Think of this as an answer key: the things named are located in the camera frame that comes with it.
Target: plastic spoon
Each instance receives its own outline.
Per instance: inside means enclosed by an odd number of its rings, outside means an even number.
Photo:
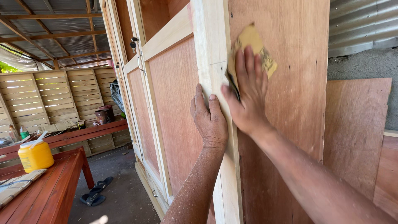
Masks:
[[[47,131],[44,131],[43,132],[43,134],[41,134],[41,136],[36,140],[36,142],[29,148],[29,149],[33,149],[36,145],[37,145],[37,143],[42,139],[42,138],[44,138],[44,136],[47,134]]]

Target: green bottle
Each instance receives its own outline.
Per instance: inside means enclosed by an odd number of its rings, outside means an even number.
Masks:
[[[23,125],[21,125],[20,134],[22,139],[24,139],[29,135],[29,131]]]

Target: wooden bench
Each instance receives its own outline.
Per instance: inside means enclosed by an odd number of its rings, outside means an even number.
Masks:
[[[43,138],[43,141],[47,142],[50,149],[52,149],[59,146],[69,145],[84,140],[88,140],[90,138],[100,137],[106,134],[118,132],[128,128],[129,126],[127,125],[127,120],[120,120],[96,127],[91,127],[82,130],[77,130],[74,132],[67,132],[56,136],[46,137]],[[0,155],[5,155],[5,157],[0,158],[0,162],[18,157],[19,149],[20,145],[12,145],[1,148]]]
[[[54,165],[0,210],[0,224],[68,223],[80,171],[94,187],[83,147],[54,154]],[[0,181],[26,174],[21,164],[0,169]]]

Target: glass bottle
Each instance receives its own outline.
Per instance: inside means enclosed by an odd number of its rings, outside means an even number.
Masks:
[[[10,135],[12,141],[14,143],[18,142],[20,138],[19,138],[17,130],[15,130],[15,128],[12,124],[10,124],[8,127],[10,128],[10,130],[8,132],[9,132],[9,135]]]
[[[29,136],[29,131],[23,125],[21,125],[20,134],[21,138],[24,139]]]

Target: red wooden table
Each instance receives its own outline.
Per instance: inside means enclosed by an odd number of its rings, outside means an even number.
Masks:
[[[84,148],[54,154],[54,165],[0,210],[0,224],[68,223],[80,171],[94,187]],[[0,181],[26,174],[21,164],[0,169]]]

